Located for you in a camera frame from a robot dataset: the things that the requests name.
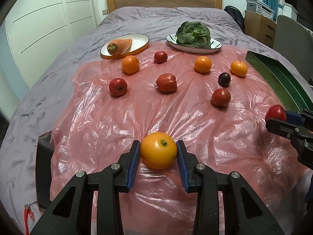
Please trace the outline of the large red apple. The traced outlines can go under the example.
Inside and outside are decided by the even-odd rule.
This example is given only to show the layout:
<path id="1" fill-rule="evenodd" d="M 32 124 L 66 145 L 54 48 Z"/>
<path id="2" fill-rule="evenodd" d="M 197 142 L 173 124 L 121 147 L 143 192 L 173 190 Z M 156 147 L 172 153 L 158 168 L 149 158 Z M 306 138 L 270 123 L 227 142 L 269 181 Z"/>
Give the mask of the large red apple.
<path id="1" fill-rule="evenodd" d="M 278 119 L 281 121 L 286 121 L 287 117 L 285 114 L 284 107 L 282 107 L 281 105 L 271 106 L 266 112 L 265 122 L 267 122 L 269 119 Z"/>

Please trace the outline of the orange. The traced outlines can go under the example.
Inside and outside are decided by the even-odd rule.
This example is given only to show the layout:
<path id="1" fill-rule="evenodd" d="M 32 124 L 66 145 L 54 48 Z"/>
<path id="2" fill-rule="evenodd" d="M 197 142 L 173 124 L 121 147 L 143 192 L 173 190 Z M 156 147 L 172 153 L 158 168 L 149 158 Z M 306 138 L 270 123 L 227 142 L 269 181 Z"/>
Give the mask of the orange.
<path id="1" fill-rule="evenodd" d="M 247 75 L 248 67 L 242 61 L 233 61 L 230 66 L 230 70 L 235 76 L 243 78 Z"/>
<path id="2" fill-rule="evenodd" d="M 211 70 L 212 62 L 206 56 L 199 56 L 194 62 L 194 68 L 197 72 L 206 74 Z"/>
<path id="3" fill-rule="evenodd" d="M 140 65 L 139 65 L 139 60 L 135 56 L 126 56 L 122 60 L 121 64 L 122 70 L 124 73 L 128 75 L 133 75 L 139 71 Z"/>
<path id="4" fill-rule="evenodd" d="M 141 141 L 140 156 L 149 168 L 163 170 L 174 163 L 177 146 L 170 135 L 151 133 Z"/>

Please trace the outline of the dark purple plum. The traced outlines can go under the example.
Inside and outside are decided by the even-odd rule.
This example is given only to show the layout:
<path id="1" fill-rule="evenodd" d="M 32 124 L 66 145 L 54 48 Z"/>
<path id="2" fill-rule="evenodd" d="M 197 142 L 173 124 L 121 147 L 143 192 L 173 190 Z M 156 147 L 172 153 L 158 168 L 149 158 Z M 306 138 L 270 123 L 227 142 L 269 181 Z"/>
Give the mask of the dark purple plum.
<path id="1" fill-rule="evenodd" d="M 230 85 L 231 82 L 231 76 L 227 72 L 223 72 L 218 77 L 218 83 L 220 86 L 226 88 Z"/>

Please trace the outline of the green rectangular tray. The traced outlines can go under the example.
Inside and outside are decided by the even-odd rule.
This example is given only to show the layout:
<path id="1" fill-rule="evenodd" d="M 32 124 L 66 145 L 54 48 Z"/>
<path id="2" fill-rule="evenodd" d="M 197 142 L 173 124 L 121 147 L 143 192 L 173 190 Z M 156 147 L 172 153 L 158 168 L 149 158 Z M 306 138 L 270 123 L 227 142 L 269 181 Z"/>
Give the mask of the green rectangular tray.
<path id="1" fill-rule="evenodd" d="M 252 51 L 247 52 L 246 61 L 261 74 L 287 110 L 312 110 L 312 100 L 305 89 L 279 61 Z"/>

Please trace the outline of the grey office chair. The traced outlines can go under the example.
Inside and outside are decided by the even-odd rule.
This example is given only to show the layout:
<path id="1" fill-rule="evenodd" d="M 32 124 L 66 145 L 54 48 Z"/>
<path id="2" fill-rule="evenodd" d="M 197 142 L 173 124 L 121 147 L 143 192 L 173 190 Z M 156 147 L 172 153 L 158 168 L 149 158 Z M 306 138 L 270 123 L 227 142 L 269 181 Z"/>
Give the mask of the grey office chair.
<path id="1" fill-rule="evenodd" d="M 312 79 L 312 34 L 304 26 L 279 15 L 273 49 L 292 63 L 306 81 Z"/>

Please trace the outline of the pink plastic sheet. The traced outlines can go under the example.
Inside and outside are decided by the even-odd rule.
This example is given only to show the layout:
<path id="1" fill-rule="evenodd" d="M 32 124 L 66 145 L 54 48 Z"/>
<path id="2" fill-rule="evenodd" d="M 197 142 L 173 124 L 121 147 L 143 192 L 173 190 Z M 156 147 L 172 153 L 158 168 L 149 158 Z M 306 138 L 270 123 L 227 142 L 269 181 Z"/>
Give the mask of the pink plastic sheet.
<path id="1" fill-rule="evenodd" d="M 164 51 L 165 63 L 154 61 Z M 307 168 L 287 139 L 267 132 L 265 114 L 280 99 L 252 67 L 246 77 L 233 76 L 230 103 L 220 109 L 211 96 L 219 88 L 218 76 L 230 64 L 243 61 L 246 50 L 224 46 L 210 56 L 208 74 L 194 70 L 196 56 L 172 49 L 164 42 L 150 44 L 139 54 L 140 69 L 122 72 L 120 60 L 92 61 L 73 76 L 74 93 L 52 132 L 55 151 L 51 160 L 51 198 L 79 170 L 102 171 L 127 152 L 133 140 L 164 132 L 183 140 L 189 152 L 213 170 L 239 172 L 271 210 L 285 234 L 290 234 L 304 213 L 303 194 L 297 192 Z M 160 92 L 157 78 L 170 73 L 177 91 Z M 114 97 L 109 83 L 127 82 L 127 92 Z"/>

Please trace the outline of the wooden nightstand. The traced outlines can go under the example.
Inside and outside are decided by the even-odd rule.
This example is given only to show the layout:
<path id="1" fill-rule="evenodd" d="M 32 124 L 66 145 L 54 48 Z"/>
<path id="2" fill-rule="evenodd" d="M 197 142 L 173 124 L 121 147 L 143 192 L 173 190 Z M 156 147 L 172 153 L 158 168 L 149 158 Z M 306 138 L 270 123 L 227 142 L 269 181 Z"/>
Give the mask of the wooden nightstand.
<path id="1" fill-rule="evenodd" d="M 269 18 L 246 10 L 245 34 L 272 48 L 274 45 L 276 23 Z"/>

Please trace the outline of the white storage box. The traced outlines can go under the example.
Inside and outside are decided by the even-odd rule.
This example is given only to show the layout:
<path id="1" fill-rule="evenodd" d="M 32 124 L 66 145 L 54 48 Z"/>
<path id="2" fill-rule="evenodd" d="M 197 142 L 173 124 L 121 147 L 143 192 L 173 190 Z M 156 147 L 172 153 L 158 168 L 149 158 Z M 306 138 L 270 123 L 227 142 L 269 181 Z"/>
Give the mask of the white storage box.
<path id="1" fill-rule="evenodd" d="M 246 0 L 246 10 L 261 14 L 270 20 L 274 20 L 274 10 L 259 0 Z"/>

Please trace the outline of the black backpack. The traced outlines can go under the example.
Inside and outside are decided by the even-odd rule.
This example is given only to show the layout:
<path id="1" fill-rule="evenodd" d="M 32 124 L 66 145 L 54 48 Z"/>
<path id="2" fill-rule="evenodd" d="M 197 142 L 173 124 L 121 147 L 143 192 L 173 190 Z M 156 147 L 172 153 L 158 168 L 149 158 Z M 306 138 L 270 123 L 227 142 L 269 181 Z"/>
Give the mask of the black backpack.
<path id="1" fill-rule="evenodd" d="M 245 33 L 245 18 L 243 17 L 242 13 L 234 6 L 227 5 L 224 8 L 226 11 L 237 23 L 243 33 Z"/>

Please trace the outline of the green leafy vegetable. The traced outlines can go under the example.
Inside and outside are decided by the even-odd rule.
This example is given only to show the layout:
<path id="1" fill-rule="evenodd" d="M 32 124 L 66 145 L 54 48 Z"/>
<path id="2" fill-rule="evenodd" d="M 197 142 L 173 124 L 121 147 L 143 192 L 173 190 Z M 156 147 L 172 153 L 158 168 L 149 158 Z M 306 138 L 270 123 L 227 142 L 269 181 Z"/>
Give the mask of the green leafy vegetable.
<path id="1" fill-rule="evenodd" d="M 176 42 L 193 48 L 211 49 L 211 32 L 201 22 L 185 21 L 176 31 Z"/>

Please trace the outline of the white striped plate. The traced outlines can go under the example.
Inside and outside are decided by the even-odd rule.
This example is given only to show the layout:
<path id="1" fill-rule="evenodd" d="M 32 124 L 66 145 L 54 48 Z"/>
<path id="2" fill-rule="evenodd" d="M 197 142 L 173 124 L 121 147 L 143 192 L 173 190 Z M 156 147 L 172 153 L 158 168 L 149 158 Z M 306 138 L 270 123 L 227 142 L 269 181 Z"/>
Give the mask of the white striped plate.
<path id="1" fill-rule="evenodd" d="M 212 54 L 214 52 L 219 51 L 222 48 L 222 44 L 213 38 L 211 39 L 211 49 L 194 48 L 180 45 L 177 43 L 177 36 L 175 34 L 167 35 L 165 39 L 169 43 L 169 45 L 171 45 L 175 49 L 180 50 L 182 52 L 188 52 L 191 54 L 200 54 L 200 55 Z"/>

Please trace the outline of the small red tomato back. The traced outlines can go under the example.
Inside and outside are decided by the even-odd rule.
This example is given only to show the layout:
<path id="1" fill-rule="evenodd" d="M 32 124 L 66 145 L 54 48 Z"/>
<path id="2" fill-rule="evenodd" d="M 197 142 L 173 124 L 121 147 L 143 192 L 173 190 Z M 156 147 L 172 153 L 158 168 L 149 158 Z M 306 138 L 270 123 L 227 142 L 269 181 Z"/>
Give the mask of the small red tomato back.
<path id="1" fill-rule="evenodd" d="M 159 51 L 154 54 L 154 61 L 158 64 L 165 63 L 168 59 L 168 55 L 164 51 Z"/>

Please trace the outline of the orange carrot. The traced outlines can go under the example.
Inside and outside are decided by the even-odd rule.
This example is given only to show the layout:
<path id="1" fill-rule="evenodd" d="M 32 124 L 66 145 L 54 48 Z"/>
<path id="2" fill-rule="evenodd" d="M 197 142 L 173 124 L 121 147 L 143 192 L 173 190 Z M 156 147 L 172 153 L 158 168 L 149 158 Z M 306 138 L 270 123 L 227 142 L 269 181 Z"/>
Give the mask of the orange carrot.
<path id="1" fill-rule="evenodd" d="M 108 43 L 107 51 L 112 56 L 121 55 L 126 50 L 128 50 L 132 45 L 132 39 L 115 39 Z"/>

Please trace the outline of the orange rimmed white plate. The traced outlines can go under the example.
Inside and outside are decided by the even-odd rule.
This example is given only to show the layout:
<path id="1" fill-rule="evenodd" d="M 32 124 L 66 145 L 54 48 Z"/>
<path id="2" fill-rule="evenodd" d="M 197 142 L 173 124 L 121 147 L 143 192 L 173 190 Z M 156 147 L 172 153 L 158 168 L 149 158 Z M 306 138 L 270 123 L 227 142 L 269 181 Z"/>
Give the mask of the orange rimmed white plate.
<path id="1" fill-rule="evenodd" d="M 123 53 L 118 54 L 118 55 L 112 55 L 108 52 L 107 47 L 112 41 L 114 43 L 121 43 L 120 40 L 122 40 L 122 42 L 125 43 L 125 40 L 128 40 L 128 39 L 132 40 L 132 44 L 129 46 L 127 50 L 124 50 Z M 100 49 L 100 55 L 102 58 L 105 58 L 107 60 L 120 59 L 129 55 L 138 54 L 148 47 L 150 39 L 148 36 L 144 34 L 127 34 L 127 35 L 115 38 L 112 41 L 108 41 Z"/>

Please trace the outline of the white wardrobe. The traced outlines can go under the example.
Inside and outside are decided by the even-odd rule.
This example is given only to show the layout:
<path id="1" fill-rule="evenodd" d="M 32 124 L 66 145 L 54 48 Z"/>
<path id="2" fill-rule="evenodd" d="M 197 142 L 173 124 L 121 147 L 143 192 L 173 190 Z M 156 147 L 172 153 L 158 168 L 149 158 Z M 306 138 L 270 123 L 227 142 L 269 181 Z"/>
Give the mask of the white wardrobe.
<path id="1" fill-rule="evenodd" d="M 32 87 L 68 46 L 96 28 L 91 0 L 17 0 L 5 19 L 17 68 Z"/>

